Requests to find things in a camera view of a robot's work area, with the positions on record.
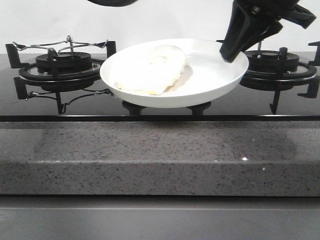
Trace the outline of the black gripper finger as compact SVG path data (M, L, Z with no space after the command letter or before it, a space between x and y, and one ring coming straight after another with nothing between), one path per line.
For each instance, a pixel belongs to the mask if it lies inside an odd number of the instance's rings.
M233 62L245 49L245 44L250 39L252 20L249 4L245 1L233 1L228 30L219 50L225 61Z
M235 48L232 61L239 55L240 52L245 52L253 45L263 41L264 39L276 35L282 30L283 26L278 22L262 24L262 23L246 23L242 27L238 27L237 35L234 33Z

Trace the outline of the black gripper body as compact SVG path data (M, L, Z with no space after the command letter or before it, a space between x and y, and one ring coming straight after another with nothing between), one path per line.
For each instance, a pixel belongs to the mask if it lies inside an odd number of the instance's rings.
M270 13L280 19L307 29L316 19L308 9L298 5L298 0L238 0L249 10L260 9L257 13Z

